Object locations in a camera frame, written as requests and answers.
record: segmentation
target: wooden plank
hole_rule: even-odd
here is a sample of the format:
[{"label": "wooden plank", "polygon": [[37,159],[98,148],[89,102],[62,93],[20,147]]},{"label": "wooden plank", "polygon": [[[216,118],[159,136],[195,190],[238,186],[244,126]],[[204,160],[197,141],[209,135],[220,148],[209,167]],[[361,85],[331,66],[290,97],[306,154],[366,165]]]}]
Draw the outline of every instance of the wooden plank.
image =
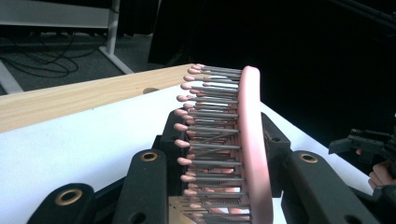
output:
[{"label": "wooden plank", "polygon": [[0,96],[0,133],[179,85],[190,64]]}]

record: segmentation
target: hairbrush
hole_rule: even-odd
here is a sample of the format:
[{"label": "hairbrush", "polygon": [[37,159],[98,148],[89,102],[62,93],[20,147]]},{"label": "hairbrush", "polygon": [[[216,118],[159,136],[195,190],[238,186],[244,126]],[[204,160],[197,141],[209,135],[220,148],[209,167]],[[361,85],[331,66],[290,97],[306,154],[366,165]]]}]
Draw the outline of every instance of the hairbrush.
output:
[{"label": "hairbrush", "polygon": [[182,123],[175,129],[182,139],[175,144],[187,148],[177,162],[186,166],[180,179],[183,214],[196,223],[272,223],[273,205],[262,133],[260,71],[194,64],[181,84],[189,102],[174,113]]}]

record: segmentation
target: floor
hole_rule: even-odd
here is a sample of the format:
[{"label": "floor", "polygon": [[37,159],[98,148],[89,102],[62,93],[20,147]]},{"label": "floor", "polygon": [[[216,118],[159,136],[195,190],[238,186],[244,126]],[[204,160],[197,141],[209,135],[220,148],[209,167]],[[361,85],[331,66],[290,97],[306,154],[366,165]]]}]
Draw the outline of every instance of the floor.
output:
[{"label": "floor", "polygon": [[[119,36],[115,55],[135,73],[162,68],[148,63],[151,39],[152,35]],[[105,44],[105,36],[84,33],[0,38],[0,60],[24,91],[123,75],[98,49]]]}]

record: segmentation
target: mounting hole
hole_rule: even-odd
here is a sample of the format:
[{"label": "mounting hole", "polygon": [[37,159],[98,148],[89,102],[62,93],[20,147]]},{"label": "mounting hole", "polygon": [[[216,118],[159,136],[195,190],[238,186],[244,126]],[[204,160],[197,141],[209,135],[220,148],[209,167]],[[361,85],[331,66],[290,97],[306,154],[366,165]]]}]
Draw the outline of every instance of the mounting hole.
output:
[{"label": "mounting hole", "polygon": [[361,224],[360,219],[358,219],[357,217],[351,216],[351,215],[346,215],[345,220],[347,223],[350,223],[350,224]]},{"label": "mounting hole", "polygon": [[155,161],[158,158],[158,154],[155,152],[146,152],[140,158],[142,161]]},{"label": "mounting hole", "polygon": [[306,162],[311,162],[311,163],[315,163],[318,162],[318,159],[310,154],[307,153],[302,153],[300,154],[300,159]]},{"label": "mounting hole", "polygon": [[56,196],[55,203],[60,206],[66,206],[71,203],[75,203],[79,198],[81,198],[81,196],[81,189],[66,189]]},{"label": "mounting hole", "polygon": [[141,224],[146,221],[146,215],[144,213],[135,213],[129,218],[131,224]]},{"label": "mounting hole", "polygon": [[273,140],[274,142],[279,142],[279,141],[280,141],[280,138],[278,138],[278,137],[273,137],[273,138],[271,138],[271,140]]}]

